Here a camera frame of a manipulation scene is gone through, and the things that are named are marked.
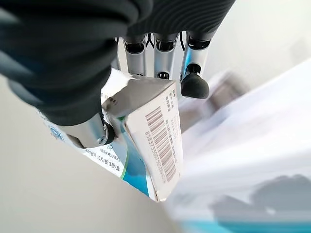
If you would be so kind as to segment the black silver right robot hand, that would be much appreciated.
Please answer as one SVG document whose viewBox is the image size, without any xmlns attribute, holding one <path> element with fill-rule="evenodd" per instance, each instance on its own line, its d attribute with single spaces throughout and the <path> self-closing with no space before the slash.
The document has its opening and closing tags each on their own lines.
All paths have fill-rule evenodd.
<svg viewBox="0 0 311 233">
<path fill-rule="evenodd" d="M 101 89 L 117 57 L 118 39 L 142 66 L 145 36 L 162 63 L 187 33 L 180 74 L 184 97 L 209 94 L 202 70 L 210 41 L 231 0 L 3 0 L 0 72 L 25 103 L 62 127 L 81 148 L 114 140 L 103 119 Z"/>
</svg>

